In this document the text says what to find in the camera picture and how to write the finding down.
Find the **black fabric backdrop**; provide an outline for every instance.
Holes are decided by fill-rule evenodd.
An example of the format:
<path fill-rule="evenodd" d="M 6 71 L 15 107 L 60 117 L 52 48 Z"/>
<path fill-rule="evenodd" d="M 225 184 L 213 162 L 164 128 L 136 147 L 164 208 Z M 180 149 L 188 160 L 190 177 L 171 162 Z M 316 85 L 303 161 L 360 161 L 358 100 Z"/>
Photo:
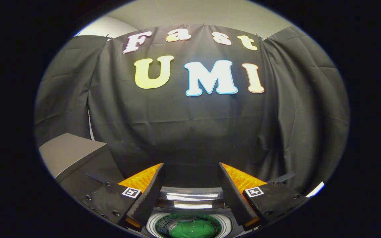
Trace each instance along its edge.
<path fill-rule="evenodd" d="M 177 28 L 192 37 L 166 42 L 167 32 Z M 149 30 L 153 35 L 139 50 L 121 53 L 128 36 Z M 214 31 L 232 44 L 215 42 Z M 241 35 L 254 39 L 258 50 L 245 48 Z M 47 69 L 36 101 L 39 145 L 65 132 L 89 138 L 87 100 L 95 140 L 108 143 L 125 177 L 163 162 L 174 170 L 166 185 L 209 187 L 216 185 L 210 168 L 221 161 L 262 180 L 294 171 L 288 185 L 306 194 L 336 168 L 348 136 L 348 98 L 333 62 L 298 28 L 262 41 L 227 27 L 171 25 L 106 41 L 74 37 Z M 73 54 L 72 48 L 80 50 Z M 134 62 L 153 59 L 149 77 L 156 78 L 156 59 L 165 55 L 174 56 L 169 81 L 156 89 L 136 86 Z M 233 63 L 239 91 L 186 96 L 184 64 L 199 61 L 210 71 L 217 60 Z M 242 63 L 259 67 L 263 93 L 248 91 Z"/>

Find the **white wall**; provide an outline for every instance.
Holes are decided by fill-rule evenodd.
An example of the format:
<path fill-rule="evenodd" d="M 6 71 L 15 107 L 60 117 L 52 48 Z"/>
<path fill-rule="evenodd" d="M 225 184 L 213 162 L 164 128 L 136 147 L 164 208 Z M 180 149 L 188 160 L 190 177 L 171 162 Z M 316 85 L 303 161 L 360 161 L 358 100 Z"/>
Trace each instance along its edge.
<path fill-rule="evenodd" d="M 93 35 L 93 36 L 107 36 L 111 38 L 116 38 L 124 34 L 138 30 L 133 26 L 124 23 L 116 18 L 111 18 L 103 16 L 98 18 L 93 23 L 89 24 L 81 31 L 79 31 L 75 36 L 83 35 Z"/>

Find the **white letter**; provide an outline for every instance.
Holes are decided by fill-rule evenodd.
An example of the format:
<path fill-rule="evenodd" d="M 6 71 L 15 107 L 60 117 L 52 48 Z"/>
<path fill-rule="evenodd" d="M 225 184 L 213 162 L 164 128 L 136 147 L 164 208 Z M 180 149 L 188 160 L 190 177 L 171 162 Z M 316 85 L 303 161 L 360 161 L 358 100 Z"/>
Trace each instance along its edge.
<path fill-rule="evenodd" d="M 137 46 L 136 44 L 139 43 L 139 45 L 142 45 L 145 42 L 146 36 L 151 36 L 151 35 L 152 35 L 152 32 L 147 31 L 144 33 L 139 33 L 133 36 L 129 36 L 128 37 L 129 42 L 127 43 L 126 49 L 123 50 L 123 54 L 138 50 L 139 46 Z"/>
<path fill-rule="evenodd" d="M 189 70 L 189 90 L 186 91 L 186 96 L 191 97 L 202 94 L 202 89 L 198 86 L 198 80 L 209 94 L 213 92 L 217 80 L 217 93 L 237 93 L 237 88 L 233 85 L 232 74 L 230 72 L 231 65 L 232 62 L 229 60 L 218 60 L 214 64 L 211 72 L 208 72 L 201 62 L 190 62 L 185 64 L 185 68 Z"/>
<path fill-rule="evenodd" d="M 187 40 L 191 38 L 189 35 L 189 31 L 187 29 L 175 29 L 171 30 L 170 32 L 167 33 L 167 36 L 165 38 L 165 41 L 167 42 L 175 42 L 178 40 Z"/>

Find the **white sticker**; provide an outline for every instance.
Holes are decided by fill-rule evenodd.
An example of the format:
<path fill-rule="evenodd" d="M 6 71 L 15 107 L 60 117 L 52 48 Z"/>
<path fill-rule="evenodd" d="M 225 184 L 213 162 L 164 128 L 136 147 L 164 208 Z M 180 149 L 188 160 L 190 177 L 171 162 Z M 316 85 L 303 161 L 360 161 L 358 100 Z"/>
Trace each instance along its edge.
<path fill-rule="evenodd" d="M 261 191 L 259 187 L 245 189 L 245 192 L 249 197 L 260 196 L 261 194 L 264 194 L 264 192 Z"/>
<path fill-rule="evenodd" d="M 122 193 L 124 196 L 129 196 L 132 198 L 136 198 L 138 194 L 141 192 L 139 189 L 134 189 L 134 188 L 126 188 L 124 192 Z"/>

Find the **yellow letter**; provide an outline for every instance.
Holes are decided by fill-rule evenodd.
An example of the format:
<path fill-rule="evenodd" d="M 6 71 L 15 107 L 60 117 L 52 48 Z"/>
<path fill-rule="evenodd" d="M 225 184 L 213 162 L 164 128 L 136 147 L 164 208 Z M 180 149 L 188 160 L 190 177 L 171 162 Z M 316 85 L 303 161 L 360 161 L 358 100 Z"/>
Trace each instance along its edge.
<path fill-rule="evenodd" d="M 239 39 L 242 40 L 242 44 L 243 46 L 245 46 L 246 48 L 250 49 L 250 50 L 258 50 L 258 48 L 256 46 L 253 46 L 251 44 L 254 43 L 254 40 L 253 39 L 249 39 L 248 36 L 238 36 Z"/>
<path fill-rule="evenodd" d="M 243 63 L 242 67 L 246 69 L 249 78 L 248 90 L 251 93 L 262 93 L 264 92 L 263 86 L 261 86 L 260 78 L 258 77 L 257 69 L 258 66 L 252 63 Z"/>
<path fill-rule="evenodd" d="M 167 42 L 175 42 L 177 40 L 187 40 L 191 37 L 187 29 L 175 29 L 168 32 L 167 35 L 169 35 L 165 38 Z"/>
<path fill-rule="evenodd" d="M 220 44 L 231 45 L 232 42 L 229 40 L 229 37 L 226 34 L 220 32 L 213 32 L 213 39 Z"/>
<path fill-rule="evenodd" d="M 135 62 L 135 82 L 139 88 L 154 89 L 163 86 L 170 78 L 170 61 L 173 56 L 160 56 L 157 60 L 161 62 L 160 77 L 150 79 L 148 77 L 149 64 L 152 59 L 142 59 Z"/>

